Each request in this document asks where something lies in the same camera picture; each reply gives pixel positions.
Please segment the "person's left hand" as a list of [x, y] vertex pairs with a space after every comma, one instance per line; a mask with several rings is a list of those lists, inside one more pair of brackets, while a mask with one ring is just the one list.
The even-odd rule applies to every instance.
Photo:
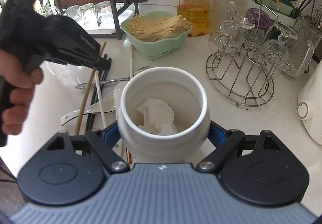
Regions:
[[1, 76], [14, 86], [9, 97], [13, 106], [2, 112], [2, 131], [7, 135], [18, 135], [27, 119], [35, 86], [43, 81], [43, 70], [37, 67], [27, 74], [18, 58], [1, 50]]

